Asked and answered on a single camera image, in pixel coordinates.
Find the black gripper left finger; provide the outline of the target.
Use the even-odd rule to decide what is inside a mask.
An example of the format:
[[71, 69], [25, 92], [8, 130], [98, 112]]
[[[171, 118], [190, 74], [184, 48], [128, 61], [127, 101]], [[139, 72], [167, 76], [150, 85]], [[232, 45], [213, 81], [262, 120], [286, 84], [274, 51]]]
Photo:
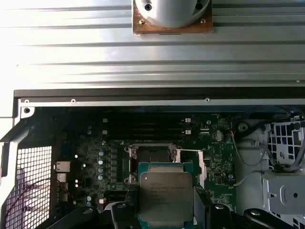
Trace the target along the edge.
[[76, 207], [56, 220], [52, 229], [138, 229], [139, 188], [126, 191], [106, 191], [102, 209], [93, 206]]

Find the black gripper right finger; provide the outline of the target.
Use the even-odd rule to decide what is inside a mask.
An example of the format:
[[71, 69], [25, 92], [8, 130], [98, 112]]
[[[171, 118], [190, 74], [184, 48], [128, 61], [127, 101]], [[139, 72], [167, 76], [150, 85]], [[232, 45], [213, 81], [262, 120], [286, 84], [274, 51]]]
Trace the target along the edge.
[[193, 214], [195, 229], [288, 229], [290, 225], [258, 208], [242, 215], [221, 203], [213, 203], [202, 187], [194, 187]]

